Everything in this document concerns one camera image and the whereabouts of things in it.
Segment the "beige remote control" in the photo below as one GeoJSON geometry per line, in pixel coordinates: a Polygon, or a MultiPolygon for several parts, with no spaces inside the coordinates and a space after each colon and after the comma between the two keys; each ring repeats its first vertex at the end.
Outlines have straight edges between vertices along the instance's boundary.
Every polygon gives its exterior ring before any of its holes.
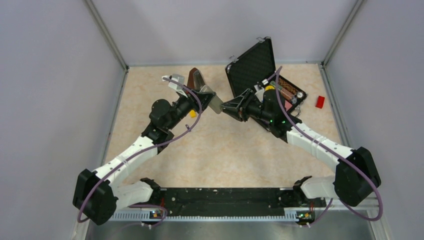
{"type": "Polygon", "coordinates": [[[216,114],[220,114],[223,111],[222,107],[223,101],[215,95],[208,104],[208,107],[211,108],[216,114]]]}

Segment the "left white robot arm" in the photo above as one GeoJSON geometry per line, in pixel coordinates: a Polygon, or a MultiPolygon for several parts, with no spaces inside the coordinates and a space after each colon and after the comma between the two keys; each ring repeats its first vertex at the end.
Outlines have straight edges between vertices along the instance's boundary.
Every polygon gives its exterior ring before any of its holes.
{"type": "Polygon", "coordinates": [[[127,149],[104,165],[94,170],[84,169],[78,174],[72,204],[78,209],[76,221],[79,224],[92,221],[102,225],[117,210],[137,203],[154,207],[160,202],[159,191],[143,180],[127,186],[121,183],[141,164],[191,132],[194,125],[186,127],[178,136],[171,130],[190,111],[201,115],[216,96],[212,90],[200,92],[184,84],[175,92],[178,99],[173,103],[166,99],[153,102],[149,124],[127,149]]]}

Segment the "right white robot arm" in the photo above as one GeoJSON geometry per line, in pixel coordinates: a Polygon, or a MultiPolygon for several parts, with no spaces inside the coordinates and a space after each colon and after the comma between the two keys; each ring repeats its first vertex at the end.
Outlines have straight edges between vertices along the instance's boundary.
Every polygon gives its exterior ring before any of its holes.
{"type": "Polygon", "coordinates": [[[381,185],[381,178],[371,152],[336,143],[315,132],[285,109],[284,97],[274,89],[265,90],[262,100],[247,89],[221,104],[223,113],[239,122],[253,118],[267,125],[278,139],[297,146],[324,163],[333,176],[302,179],[293,200],[307,206],[315,198],[335,198],[350,207],[358,206],[381,185]]]}

